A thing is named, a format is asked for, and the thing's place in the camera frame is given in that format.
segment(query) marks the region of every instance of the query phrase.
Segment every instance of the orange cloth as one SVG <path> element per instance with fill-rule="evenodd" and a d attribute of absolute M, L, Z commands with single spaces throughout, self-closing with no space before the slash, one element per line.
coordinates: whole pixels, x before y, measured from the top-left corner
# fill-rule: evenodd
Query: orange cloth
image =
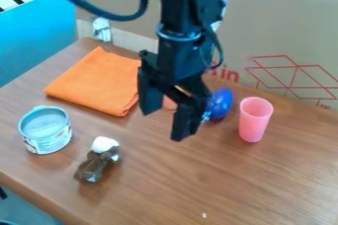
<path fill-rule="evenodd" d="M 139 60 L 97 47 L 43 91 L 104 113 L 125 116 L 137 102 L 139 65 Z"/>

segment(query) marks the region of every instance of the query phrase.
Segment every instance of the wooden table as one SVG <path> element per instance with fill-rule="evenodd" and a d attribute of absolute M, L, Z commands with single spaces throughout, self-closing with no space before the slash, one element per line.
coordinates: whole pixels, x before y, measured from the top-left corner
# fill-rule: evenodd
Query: wooden table
<path fill-rule="evenodd" d="M 0 186 L 65 224 L 338 224 L 336 112 L 226 84 L 236 97 L 233 112 L 176 143 L 169 140 L 171 112 L 143 116 L 134 109 L 117 118 L 42 93 L 98 45 L 135 56 L 85 38 L 0 89 Z M 225 85 L 207 80 L 213 89 Z M 257 144 L 237 134 L 238 100 L 250 95 L 275 106 Z M 75 137 L 57 153 L 31 154 L 18 134 L 18 120 L 37 105 L 70 114 Z M 120 141 L 122 161 L 97 184 L 80 184 L 73 174 L 99 135 Z"/>

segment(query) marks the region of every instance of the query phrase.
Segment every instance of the pink cup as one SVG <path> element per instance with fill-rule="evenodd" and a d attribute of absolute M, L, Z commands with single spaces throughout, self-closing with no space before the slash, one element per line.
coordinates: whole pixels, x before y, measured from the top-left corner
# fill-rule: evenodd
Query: pink cup
<path fill-rule="evenodd" d="M 262 139 L 274 107 L 267 100 L 249 97 L 239 105 L 239 135 L 247 142 Z"/>

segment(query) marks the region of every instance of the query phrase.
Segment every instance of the brown object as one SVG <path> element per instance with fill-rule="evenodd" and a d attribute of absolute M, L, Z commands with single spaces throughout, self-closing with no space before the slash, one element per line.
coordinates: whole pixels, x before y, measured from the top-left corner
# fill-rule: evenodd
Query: brown object
<path fill-rule="evenodd" d="M 109 162 L 113 163 L 111 157 L 119 153 L 119 146 L 112 147 L 104 153 L 90 151 L 87 160 L 80 164 L 74 174 L 76 181 L 97 182 Z"/>
<path fill-rule="evenodd" d="M 233 89 L 234 109 L 225 120 L 204 123 L 196 136 L 176 143 L 169 140 L 171 112 L 143 116 L 136 109 L 120 118 L 42 93 L 98 45 L 130 55 L 81 39 L 0 89 L 0 186 L 65 224 L 337 223 L 337 112 L 207 75 L 213 89 Z M 238 101 L 247 96 L 265 98 L 275 107 L 257 144 L 238 136 Z M 59 152 L 37 156 L 24 147 L 17 122 L 35 105 L 68 111 L 74 138 Z M 79 183 L 74 172 L 98 135 L 119 140 L 124 159 L 96 184 Z"/>
<path fill-rule="evenodd" d="M 51 96 L 125 116 L 137 102 L 137 67 L 140 61 L 97 47 L 43 91 Z"/>

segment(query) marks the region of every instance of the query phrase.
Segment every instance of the silver tin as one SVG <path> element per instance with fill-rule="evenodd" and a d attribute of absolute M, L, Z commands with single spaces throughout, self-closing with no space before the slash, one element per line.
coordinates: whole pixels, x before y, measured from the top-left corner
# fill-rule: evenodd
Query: silver tin
<path fill-rule="evenodd" d="M 72 137 L 68 113 L 58 107 L 33 108 L 21 118 L 18 129 L 26 148 L 40 155 L 62 149 Z"/>

